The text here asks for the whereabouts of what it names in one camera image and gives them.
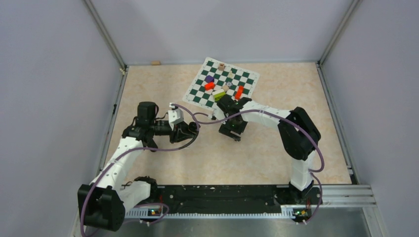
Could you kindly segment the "black earbud charging case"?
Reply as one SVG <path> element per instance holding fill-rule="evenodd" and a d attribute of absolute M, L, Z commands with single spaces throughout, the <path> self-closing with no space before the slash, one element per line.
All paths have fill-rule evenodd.
<path fill-rule="evenodd" d="M 188 129 L 189 129 L 189 131 L 191 131 L 192 133 L 197 133 L 197 132 L 198 132 L 198 126 L 197 126 L 197 124 L 196 124 L 196 123 L 194 123 L 194 122 L 189 123 L 189 125 L 188 125 Z"/>

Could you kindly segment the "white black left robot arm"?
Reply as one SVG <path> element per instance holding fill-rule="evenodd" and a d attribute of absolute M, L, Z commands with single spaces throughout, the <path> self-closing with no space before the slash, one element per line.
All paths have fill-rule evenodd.
<path fill-rule="evenodd" d="M 180 147 L 191 145 L 199 134 L 200 126 L 195 116 L 193 121 L 184 121 L 185 107 L 171 103 L 168 119 L 157 119 L 159 107 L 154 102 L 140 102 L 137 115 L 132 123 L 123 130 L 119 144 L 111 159 L 90 184 L 83 184 L 78 190 L 81 232 L 84 227 L 117 231 L 126 213 L 144 201 L 153 204 L 158 199 L 158 190 L 153 181 L 133 181 L 127 188 L 123 182 L 134 161 L 143 151 L 159 151 L 154 136 L 168 136 L 171 143 L 184 140 L 189 142 Z"/>

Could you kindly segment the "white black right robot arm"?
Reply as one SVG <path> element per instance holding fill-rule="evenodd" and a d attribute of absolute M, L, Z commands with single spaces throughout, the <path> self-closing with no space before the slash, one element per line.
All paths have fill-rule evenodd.
<path fill-rule="evenodd" d="M 305 109 L 279 110 L 251 98 L 234 100 L 223 96 L 216 102 L 213 116 L 222 121 L 219 133 L 234 141 L 240 141 L 249 122 L 277 130 L 285 151 L 292 158 L 291 180 L 285 197 L 295 203 L 304 203 L 314 192 L 312 162 L 319 152 L 321 134 Z"/>

